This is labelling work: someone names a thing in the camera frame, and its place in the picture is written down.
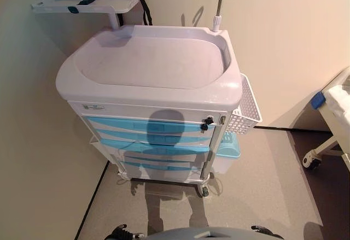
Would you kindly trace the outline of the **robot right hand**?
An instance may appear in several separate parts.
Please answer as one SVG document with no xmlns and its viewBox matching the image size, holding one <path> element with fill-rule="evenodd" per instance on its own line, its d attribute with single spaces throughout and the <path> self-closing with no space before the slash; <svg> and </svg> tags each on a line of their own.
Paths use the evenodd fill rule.
<svg viewBox="0 0 350 240">
<path fill-rule="evenodd" d="M 276 238 L 279 238 L 279 239 L 284 239 L 282 236 L 280 236 L 280 235 L 278 235 L 276 233 L 273 233 L 271 230 L 269 230 L 268 228 L 263 227 L 263 226 L 252 225 L 250 228 L 253 231 L 258 232 L 258 233 L 262 233 L 262 234 L 269 235 L 269 236 L 272 236 L 272 237 L 276 237 Z"/>
</svg>

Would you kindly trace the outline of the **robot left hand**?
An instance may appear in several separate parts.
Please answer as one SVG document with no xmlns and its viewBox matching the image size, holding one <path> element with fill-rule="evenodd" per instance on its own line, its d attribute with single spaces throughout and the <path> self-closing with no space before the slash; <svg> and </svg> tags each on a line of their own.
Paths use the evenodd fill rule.
<svg viewBox="0 0 350 240">
<path fill-rule="evenodd" d="M 118 240 L 133 240 L 133 239 L 142 239 L 145 238 L 143 233 L 132 233 L 127 229 L 126 224 L 121 224 L 117 226 L 111 234 L 109 234 L 106 239 L 118 239 Z"/>
</svg>

